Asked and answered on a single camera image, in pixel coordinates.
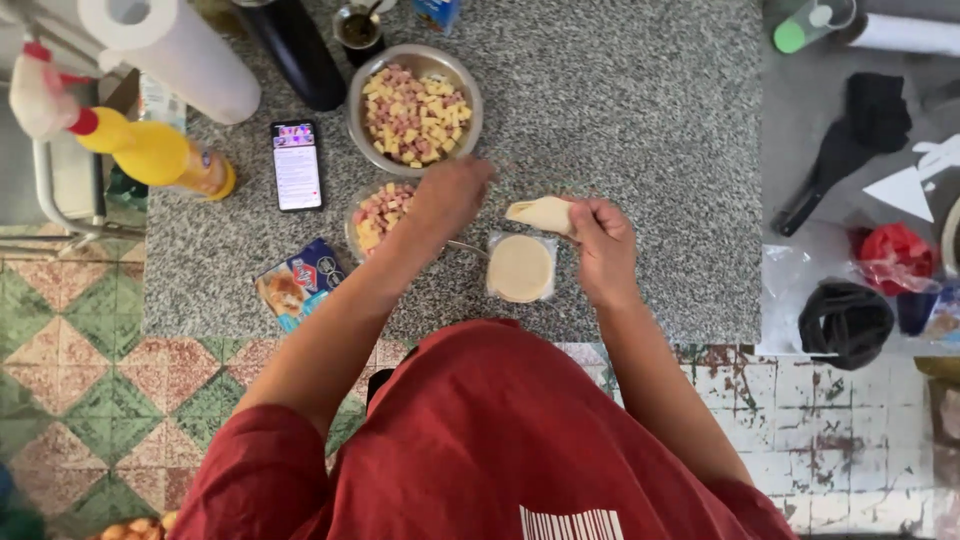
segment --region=black thermos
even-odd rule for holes
[[[313,110],[334,110],[347,83],[300,0],[233,0],[247,33],[260,42],[287,83]]]

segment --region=granite countertop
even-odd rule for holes
[[[304,0],[330,37],[338,2]],[[633,221],[637,278],[668,338],[754,343],[760,296],[760,13],[753,0],[615,3],[472,0],[451,38],[435,35],[403,0],[384,17],[387,44],[424,43],[469,69],[484,97],[476,153],[502,183],[461,239],[529,232],[502,219],[513,201],[550,193],[611,198]],[[263,85],[250,120],[221,126],[193,113],[188,133],[224,151],[242,185],[219,203],[154,190],[149,209],[148,335],[280,336],[252,277],[317,236],[346,247],[344,212],[382,173],[350,141],[344,108],[308,110],[247,40],[232,43]],[[312,118],[321,132],[326,207],[283,214],[269,124]],[[384,337],[418,338],[485,316],[519,319],[552,341],[596,341],[592,309],[562,244],[555,295],[513,305],[486,296],[484,261],[446,250],[412,284]]]

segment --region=spray bottle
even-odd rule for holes
[[[236,174],[222,154],[162,122],[130,122],[113,109],[80,107],[63,85],[81,79],[59,73],[50,58],[49,50],[30,41],[13,65],[10,105],[27,135],[46,140],[67,130],[86,149],[112,154],[125,173],[143,184],[205,201],[231,193]]]

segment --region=person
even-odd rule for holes
[[[472,157],[429,168],[410,212],[213,437],[170,539],[796,538],[686,379],[641,298],[633,227],[600,199],[570,219],[624,407],[516,321],[467,321],[401,362],[327,476],[338,405],[492,178]]]

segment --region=phone screen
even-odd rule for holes
[[[321,206],[317,134],[312,123],[276,123],[272,129],[276,195],[281,210]]]

